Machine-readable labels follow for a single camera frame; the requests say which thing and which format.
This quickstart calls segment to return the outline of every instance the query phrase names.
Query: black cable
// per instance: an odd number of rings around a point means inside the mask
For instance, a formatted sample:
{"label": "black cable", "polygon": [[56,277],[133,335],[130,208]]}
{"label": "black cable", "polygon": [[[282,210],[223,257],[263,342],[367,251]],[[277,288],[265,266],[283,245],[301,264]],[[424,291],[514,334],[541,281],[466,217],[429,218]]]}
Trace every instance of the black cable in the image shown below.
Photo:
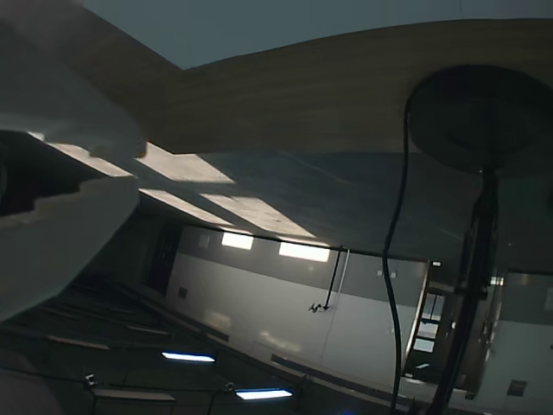
{"label": "black cable", "polygon": [[[36,378],[42,378],[47,380],[58,380],[60,382],[76,383],[79,385],[86,385],[84,380],[75,378],[68,378],[64,376],[56,376],[47,373],[31,372],[25,369],[18,369],[16,367],[0,366],[0,371],[12,372],[14,374],[26,374],[28,376],[35,376]],[[183,393],[217,393],[221,389],[186,389],[178,387],[160,387],[160,386],[144,386],[144,385],[130,385],[130,384],[118,384],[118,383],[99,383],[98,386],[113,387],[119,389],[138,389],[144,391],[163,391],[163,392],[183,392]]]}
{"label": "black cable", "polygon": [[384,281],[386,284],[386,291],[388,293],[388,301],[390,302],[391,319],[394,327],[394,337],[396,343],[396,370],[394,373],[394,386],[391,393],[390,402],[390,414],[396,412],[397,396],[399,394],[399,381],[401,380],[401,328],[399,327],[399,315],[397,314],[396,297],[394,296],[394,289],[391,286],[390,268],[388,267],[388,254],[390,252],[391,240],[396,230],[397,221],[399,220],[399,214],[401,207],[404,204],[405,187],[407,185],[407,171],[409,168],[409,106],[410,102],[407,101],[404,108],[404,163],[401,173],[401,182],[399,184],[399,193],[397,195],[396,208],[391,218],[390,227],[388,228],[388,234],[386,235],[386,241],[384,244],[384,251],[382,252],[382,268],[384,274]]}

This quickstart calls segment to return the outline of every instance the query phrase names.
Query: white object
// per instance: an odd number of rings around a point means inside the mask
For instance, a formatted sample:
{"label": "white object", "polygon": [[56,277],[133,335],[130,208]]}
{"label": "white object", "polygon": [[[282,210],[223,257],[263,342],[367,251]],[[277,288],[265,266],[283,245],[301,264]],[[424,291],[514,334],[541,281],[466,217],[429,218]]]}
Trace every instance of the white object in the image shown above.
{"label": "white object", "polygon": [[173,359],[176,361],[203,361],[205,363],[213,363],[215,361],[213,357],[204,354],[181,354],[162,352],[162,355],[166,359]]}
{"label": "white object", "polygon": [[275,399],[286,398],[292,396],[292,392],[286,389],[253,389],[253,390],[238,390],[236,396],[244,400],[255,399]]}
{"label": "white object", "polygon": [[247,249],[249,251],[253,245],[253,236],[225,232],[223,234],[223,240],[221,240],[221,245]]}
{"label": "white object", "polygon": [[32,131],[94,156],[145,152],[142,133],[121,108],[3,23],[0,39],[0,129]]}
{"label": "white object", "polygon": [[0,321],[58,295],[129,217],[133,177],[84,182],[78,193],[39,199],[0,218]]}
{"label": "white object", "polygon": [[281,242],[278,254],[283,255],[284,257],[327,262],[330,250],[328,248],[320,248],[318,246],[305,246],[289,242]]}

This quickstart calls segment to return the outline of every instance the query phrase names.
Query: ceiling light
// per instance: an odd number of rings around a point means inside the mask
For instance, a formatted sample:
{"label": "ceiling light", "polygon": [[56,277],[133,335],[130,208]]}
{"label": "ceiling light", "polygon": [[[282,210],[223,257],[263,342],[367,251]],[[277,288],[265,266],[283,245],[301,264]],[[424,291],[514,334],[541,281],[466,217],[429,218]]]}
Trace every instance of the ceiling light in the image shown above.
{"label": "ceiling light", "polygon": [[235,391],[236,396],[244,400],[276,399],[292,396],[286,389],[241,389]]}
{"label": "ceiling light", "polygon": [[142,331],[143,333],[151,333],[152,335],[168,335],[167,331],[156,330],[156,329],[148,329],[146,327],[127,326],[127,329],[134,330],[134,331]]}
{"label": "ceiling light", "polygon": [[176,361],[201,361],[205,363],[213,363],[215,359],[205,354],[181,354],[181,353],[168,353],[162,352],[163,357],[166,359],[173,359]]}
{"label": "ceiling light", "polygon": [[82,348],[97,348],[99,350],[109,350],[110,347],[105,344],[83,342],[81,340],[67,339],[66,337],[58,337],[56,335],[49,335],[48,339],[51,342],[65,343],[72,346],[81,346]]}
{"label": "ceiling light", "polygon": [[122,391],[119,389],[92,388],[92,394],[96,398],[154,400],[159,402],[175,402],[176,399],[168,393]]}
{"label": "ceiling light", "polygon": [[253,236],[225,232],[221,245],[250,250],[253,245]]}

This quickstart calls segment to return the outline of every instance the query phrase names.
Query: ceiling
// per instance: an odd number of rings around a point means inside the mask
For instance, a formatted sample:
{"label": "ceiling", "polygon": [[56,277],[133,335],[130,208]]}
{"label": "ceiling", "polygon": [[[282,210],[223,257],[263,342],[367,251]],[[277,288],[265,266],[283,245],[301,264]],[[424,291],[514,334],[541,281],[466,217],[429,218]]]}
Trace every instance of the ceiling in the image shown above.
{"label": "ceiling", "polygon": [[[146,198],[154,211],[368,252],[382,249],[401,169],[404,101],[422,78],[491,64],[553,86],[547,19],[366,30],[182,71],[67,0],[7,2],[0,17],[147,132],[156,147],[142,162],[95,164],[139,177],[150,196],[180,209]],[[48,159],[39,147],[28,151]],[[82,150],[65,151],[91,163]],[[454,275],[479,183],[414,151],[391,251],[440,259]],[[52,180],[79,169],[51,164],[48,174],[59,170]],[[501,183],[499,264],[553,270],[551,185],[551,176]]]}
{"label": "ceiling", "polygon": [[[433,20],[431,3],[424,9],[426,21]],[[435,71],[455,65],[508,67],[553,86],[550,19],[427,22],[343,35],[324,31],[330,36],[294,37],[290,42],[298,43],[283,48],[187,70],[69,0],[2,2],[0,19],[124,108],[150,142],[175,154],[400,151],[411,91]],[[155,22],[155,28],[163,34],[167,27]],[[176,48],[174,42],[194,41],[180,32],[163,39]]]}
{"label": "ceiling", "polygon": [[[17,165],[38,173],[44,183],[94,177],[98,171],[86,167],[93,164],[110,176],[137,176],[148,194],[143,196],[143,208],[154,214],[374,253],[381,252],[384,244],[402,167],[401,155],[393,153],[259,151],[175,156],[152,144],[140,161],[107,163],[77,147],[58,146],[72,155],[67,156],[30,136],[19,137],[17,145],[13,139],[3,142],[13,157],[25,159],[26,165]],[[553,175],[500,183],[498,264],[527,271],[553,270],[553,215],[548,205],[552,189]],[[423,154],[411,154],[392,254],[441,260],[454,275],[479,190],[478,177],[441,166]]]}
{"label": "ceiling", "polygon": [[[287,387],[282,378],[252,376],[258,367],[240,361],[178,323],[168,321],[113,288],[92,278],[94,284],[73,284],[38,307],[0,325],[0,368],[23,369],[57,376],[65,381],[38,379],[0,370],[6,413],[52,415],[94,413],[158,414],[169,407],[136,400],[100,400],[91,411],[91,394],[80,382],[94,374],[99,389],[168,393],[176,399],[171,413],[207,414],[211,393],[232,381],[237,387]],[[157,334],[132,328],[155,330]],[[94,343],[109,350],[48,342],[46,336]],[[217,365],[189,364],[162,358],[162,351],[216,356]],[[192,393],[190,391],[207,391]],[[212,415],[291,415],[293,399],[250,403],[233,394],[221,394]]]}

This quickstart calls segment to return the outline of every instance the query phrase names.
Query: round black mount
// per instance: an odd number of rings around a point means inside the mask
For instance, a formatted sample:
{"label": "round black mount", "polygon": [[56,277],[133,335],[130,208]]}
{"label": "round black mount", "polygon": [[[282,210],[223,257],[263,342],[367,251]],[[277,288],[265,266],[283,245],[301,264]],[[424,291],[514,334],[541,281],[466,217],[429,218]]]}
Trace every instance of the round black mount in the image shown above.
{"label": "round black mount", "polygon": [[413,92],[409,124],[422,152],[468,173],[553,169],[553,92],[523,73],[489,66],[435,73]]}

